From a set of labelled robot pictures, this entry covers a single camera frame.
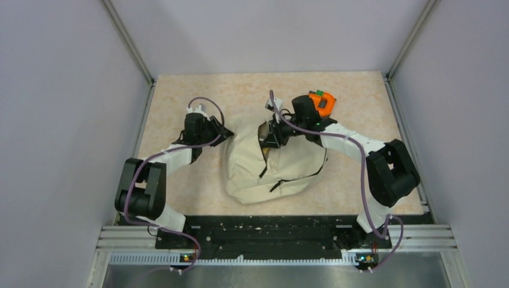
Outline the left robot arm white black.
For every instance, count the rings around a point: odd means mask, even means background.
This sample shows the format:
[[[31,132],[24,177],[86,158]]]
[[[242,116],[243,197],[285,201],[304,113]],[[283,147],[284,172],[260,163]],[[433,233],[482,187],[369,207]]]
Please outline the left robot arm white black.
[[[205,147],[215,147],[233,136],[224,124],[202,112],[186,114],[184,129],[168,148],[146,157],[125,161],[115,196],[115,209],[127,223],[171,230],[170,241],[185,248],[192,241],[192,231],[185,227],[184,214],[166,200],[167,178],[178,169],[194,163]]]

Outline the beige canvas student bag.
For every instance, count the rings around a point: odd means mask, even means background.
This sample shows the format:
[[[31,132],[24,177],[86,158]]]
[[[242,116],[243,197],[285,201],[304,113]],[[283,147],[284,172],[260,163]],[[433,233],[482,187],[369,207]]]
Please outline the beige canvas student bag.
[[[328,153],[303,136],[292,137],[282,148],[261,148],[260,132],[268,115],[237,114],[227,121],[233,132],[222,152],[223,185],[243,205],[292,196],[321,179]]]

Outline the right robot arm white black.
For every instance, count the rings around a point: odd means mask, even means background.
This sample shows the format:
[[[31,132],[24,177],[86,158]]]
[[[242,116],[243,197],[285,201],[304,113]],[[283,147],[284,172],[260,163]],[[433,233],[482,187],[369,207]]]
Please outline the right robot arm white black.
[[[290,137],[303,135],[309,142],[359,162],[363,212],[357,217],[359,226],[353,229],[352,240],[359,247],[368,247],[376,237],[387,237],[393,206],[417,188],[421,178],[401,140],[384,142],[345,128],[331,118],[335,104],[330,93],[310,91],[292,100],[291,113],[283,113],[282,100],[271,91],[265,107],[273,118],[263,144],[281,148]]]

